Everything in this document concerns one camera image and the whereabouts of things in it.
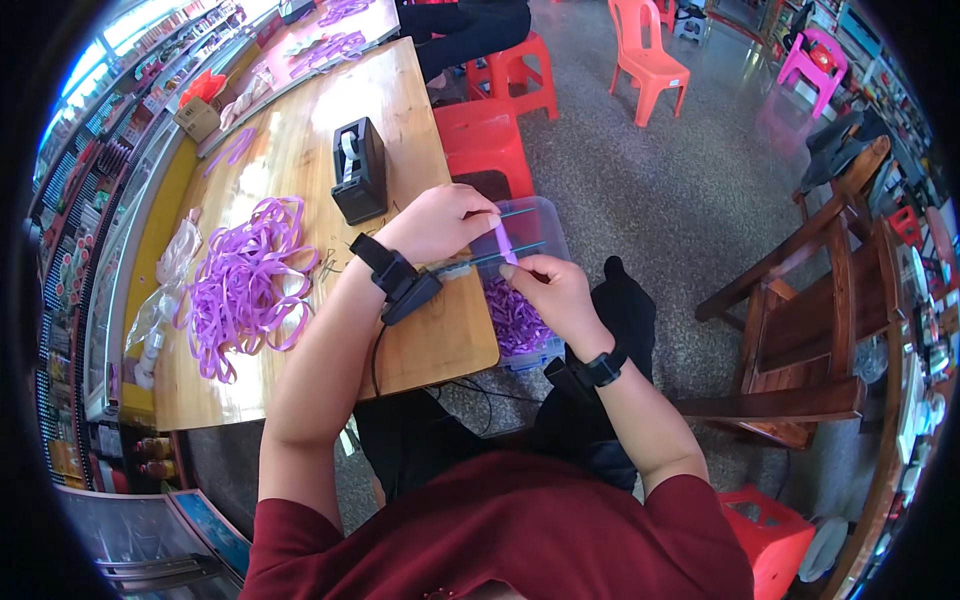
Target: orange plastic chair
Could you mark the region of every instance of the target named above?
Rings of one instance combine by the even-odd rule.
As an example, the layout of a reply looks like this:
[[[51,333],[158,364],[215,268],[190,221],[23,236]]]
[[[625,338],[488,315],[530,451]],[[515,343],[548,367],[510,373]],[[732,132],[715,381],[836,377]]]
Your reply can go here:
[[[723,514],[754,570],[754,600],[780,600],[800,570],[816,528],[753,484],[740,492],[717,494]],[[729,505],[749,502],[760,509],[753,521]],[[776,524],[767,524],[773,519]]]
[[[924,246],[923,237],[920,235],[920,221],[917,220],[913,207],[904,206],[894,214],[887,217],[887,222],[894,229],[907,246],[913,246],[917,250],[922,250]]]
[[[668,87],[678,87],[677,107],[673,114],[680,116],[690,71],[663,51],[660,43],[660,15],[653,0],[609,0],[610,14],[616,29],[616,68],[610,94],[616,89],[620,69],[634,77],[632,85],[640,88],[634,122],[646,127],[654,111],[657,97]],[[643,46],[643,28],[649,31],[650,45]]]
[[[533,70],[523,61],[523,57],[535,56],[540,63],[540,72]],[[553,88],[553,69],[550,68],[550,55],[546,51],[543,38],[530,32],[527,38],[502,52],[485,56],[487,66],[478,69],[476,60],[467,61],[467,94],[470,100],[497,98],[510,102],[516,114],[523,114],[537,108],[546,108],[550,119],[560,116],[557,111],[557,92]],[[480,87],[484,80],[490,80],[490,94]],[[523,94],[510,95],[510,84],[527,85],[532,79],[540,89]]]
[[[660,13],[660,23],[666,25],[666,29],[673,33],[674,19],[677,18],[677,0],[654,0],[657,5],[657,11]]]
[[[450,176],[499,171],[512,198],[534,196],[516,113],[509,102],[490,98],[434,108]]]

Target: bottle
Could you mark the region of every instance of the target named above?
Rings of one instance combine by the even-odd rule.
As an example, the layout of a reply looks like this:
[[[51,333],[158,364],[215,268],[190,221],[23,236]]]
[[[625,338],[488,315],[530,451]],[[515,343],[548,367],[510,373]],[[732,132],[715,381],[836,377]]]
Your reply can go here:
[[[133,451],[145,459],[156,458],[162,460],[170,458],[173,454],[173,447],[170,444],[170,438],[144,438],[136,443]]]
[[[177,465],[173,461],[150,461],[146,465],[139,466],[140,472],[151,479],[162,481],[177,476]]]

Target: red plastic chair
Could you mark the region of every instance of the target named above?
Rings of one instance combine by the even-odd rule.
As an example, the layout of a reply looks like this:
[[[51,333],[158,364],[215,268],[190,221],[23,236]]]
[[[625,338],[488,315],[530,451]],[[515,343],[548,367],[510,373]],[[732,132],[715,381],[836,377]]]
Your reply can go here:
[[[747,484],[740,492],[717,495],[724,516],[754,569],[754,600],[780,600],[797,576],[816,528],[777,500],[760,493],[753,484]],[[741,502],[758,506],[760,515],[756,522],[729,506]],[[777,524],[767,525],[769,519]]]
[[[523,57],[533,55],[540,63],[540,72],[533,70],[523,61]],[[553,88],[553,70],[550,68],[550,55],[546,51],[543,38],[530,32],[527,38],[502,52],[485,56],[487,66],[478,69],[476,60],[467,62],[467,93],[470,100],[497,98],[510,102],[516,114],[523,114],[537,108],[546,108],[551,119],[560,116],[557,111],[557,92]],[[490,80],[490,94],[480,88],[480,83]],[[540,89],[523,94],[510,95],[510,84],[527,85],[532,79]]]
[[[894,229],[907,246],[913,246],[917,250],[922,250],[924,240],[920,235],[920,222],[917,221],[917,215],[911,206],[904,206],[887,218],[890,227]]]
[[[640,88],[634,122],[646,127],[654,111],[657,97],[668,87],[678,87],[677,107],[673,114],[680,116],[690,71],[663,51],[660,43],[660,15],[653,0],[609,0],[610,14],[616,29],[616,68],[610,94],[616,89],[620,69],[634,77],[633,86]],[[650,32],[650,46],[643,46],[642,30]]]
[[[832,77],[828,73],[824,73],[810,56],[801,49],[805,39],[823,44],[833,55],[837,69]],[[813,104],[813,118],[817,118],[823,114],[824,108],[829,104],[833,92],[840,85],[840,80],[843,79],[846,72],[847,56],[843,53],[843,48],[840,47],[839,42],[819,29],[804,29],[803,33],[797,34],[797,39],[790,46],[790,53],[786,55],[783,68],[777,75],[777,83],[782,84],[787,81],[792,84],[803,74],[804,78],[817,88],[817,101]]]
[[[490,98],[434,108],[450,176],[499,171],[512,198],[534,196],[516,113],[508,102]]]
[[[677,18],[677,0],[654,0],[660,12],[660,23],[666,25],[666,30],[673,33],[674,19]]]

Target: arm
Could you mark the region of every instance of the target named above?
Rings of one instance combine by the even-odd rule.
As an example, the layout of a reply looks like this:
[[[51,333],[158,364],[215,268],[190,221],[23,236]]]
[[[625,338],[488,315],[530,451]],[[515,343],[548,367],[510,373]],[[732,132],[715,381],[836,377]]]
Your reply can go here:
[[[543,283],[531,275],[546,275]],[[590,300],[587,276],[573,263],[542,254],[507,265],[500,273],[540,312],[585,363],[613,350],[613,335],[600,322]],[[629,358],[612,384],[597,389],[616,437],[650,492],[666,479],[684,473],[709,482],[707,462],[680,413]]]
[[[421,194],[374,239],[413,264],[432,262],[496,227],[498,212],[467,185],[442,185]],[[298,502],[341,530],[333,444],[353,410],[369,334],[386,298],[371,272],[362,260],[350,260],[291,350],[267,407],[260,443],[258,499]]]

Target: black tape dispenser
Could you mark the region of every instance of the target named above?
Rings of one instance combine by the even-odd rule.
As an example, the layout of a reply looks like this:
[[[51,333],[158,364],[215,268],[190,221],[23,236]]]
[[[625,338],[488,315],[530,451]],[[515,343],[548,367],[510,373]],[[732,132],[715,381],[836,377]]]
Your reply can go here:
[[[330,195],[347,219],[357,225],[387,212],[387,162],[383,140],[369,117],[333,134],[333,168],[337,184]]]

